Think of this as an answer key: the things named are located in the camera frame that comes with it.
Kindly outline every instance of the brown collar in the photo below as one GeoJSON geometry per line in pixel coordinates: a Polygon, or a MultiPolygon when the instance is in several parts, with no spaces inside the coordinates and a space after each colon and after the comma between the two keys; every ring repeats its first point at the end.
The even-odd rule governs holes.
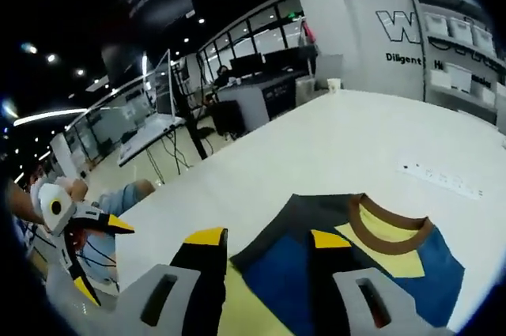
{"type": "Polygon", "coordinates": [[[434,225],[428,217],[422,219],[410,219],[403,217],[374,203],[366,194],[354,195],[349,200],[349,223],[357,235],[357,237],[374,251],[385,255],[403,255],[410,251],[414,251],[423,244],[427,236],[430,234],[434,225]],[[418,230],[417,234],[408,240],[392,243],[390,241],[381,240],[373,235],[361,220],[360,207],[363,205],[368,212],[378,217],[380,220],[387,222],[397,228],[406,230],[418,230]]]}

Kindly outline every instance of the power strip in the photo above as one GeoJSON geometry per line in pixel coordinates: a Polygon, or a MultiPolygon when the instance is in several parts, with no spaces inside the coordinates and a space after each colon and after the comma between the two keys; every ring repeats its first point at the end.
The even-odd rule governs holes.
{"type": "Polygon", "coordinates": [[[459,176],[451,176],[416,162],[401,161],[399,162],[397,170],[415,176],[418,179],[423,179],[426,182],[436,184],[439,187],[446,188],[447,190],[469,199],[478,200],[483,197],[482,190],[466,184],[459,176]]]}

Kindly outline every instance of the ceiling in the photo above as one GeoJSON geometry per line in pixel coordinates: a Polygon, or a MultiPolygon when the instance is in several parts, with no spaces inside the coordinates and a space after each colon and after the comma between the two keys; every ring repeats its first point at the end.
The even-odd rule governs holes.
{"type": "MultiPolygon", "coordinates": [[[[11,42],[2,100],[12,100],[20,117],[51,109],[86,108],[110,91],[112,86],[96,92],[86,92],[85,88],[105,75],[97,29],[117,0],[6,1],[11,42]],[[23,42],[36,46],[37,53],[23,52],[23,42]],[[55,63],[47,62],[50,54],[57,55],[55,63]],[[77,69],[83,69],[85,75],[77,76],[77,69]]],[[[230,22],[266,0],[193,1],[196,15],[176,22],[158,40],[181,55],[197,50],[230,22]],[[199,24],[199,18],[206,22],[199,24]],[[186,37],[190,42],[183,42],[186,37]]],[[[70,120],[44,120],[9,129],[9,155],[20,150],[9,158],[17,172],[20,161],[33,158],[34,153],[40,155],[52,138],[51,131],[61,130],[70,120]]]]}

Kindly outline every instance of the desk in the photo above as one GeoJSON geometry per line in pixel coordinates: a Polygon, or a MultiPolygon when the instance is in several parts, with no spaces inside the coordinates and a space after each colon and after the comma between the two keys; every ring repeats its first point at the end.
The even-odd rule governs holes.
{"type": "Polygon", "coordinates": [[[293,193],[366,192],[407,217],[429,216],[466,268],[448,326],[459,330],[502,268],[506,252],[504,135],[457,112],[415,100],[340,90],[266,124],[204,160],[122,215],[116,237],[125,289],[169,263],[199,229],[228,228],[241,251],[293,193]],[[483,190],[474,200],[398,171],[408,158],[483,190]]]}
{"type": "Polygon", "coordinates": [[[295,108],[295,80],[307,74],[303,71],[260,74],[242,80],[241,85],[220,89],[217,96],[220,101],[237,101],[246,130],[251,132],[295,108]]]}
{"type": "Polygon", "coordinates": [[[135,136],[121,145],[119,149],[118,166],[123,167],[125,164],[133,160],[138,154],[146,151],[149,162],[153,166],[155,172],[164,183],[164,177],[158,168],[157,162],[149,151],[149,147],[171,133],[177,126],[184,124],[184,119],[172,115],[164,115],[156,113],[145,120],[144,126],[141,126],[135,136]]]}

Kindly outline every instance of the dark banner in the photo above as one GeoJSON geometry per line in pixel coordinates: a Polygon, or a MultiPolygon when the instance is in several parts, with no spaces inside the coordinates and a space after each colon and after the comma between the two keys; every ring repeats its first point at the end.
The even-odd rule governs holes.
{"type": "Polygon", "coordinates": [[[142,51],[193,10],[192,0],[119,0],[106,17],[102,57],[111,81],[140,65],[142,51]]]}

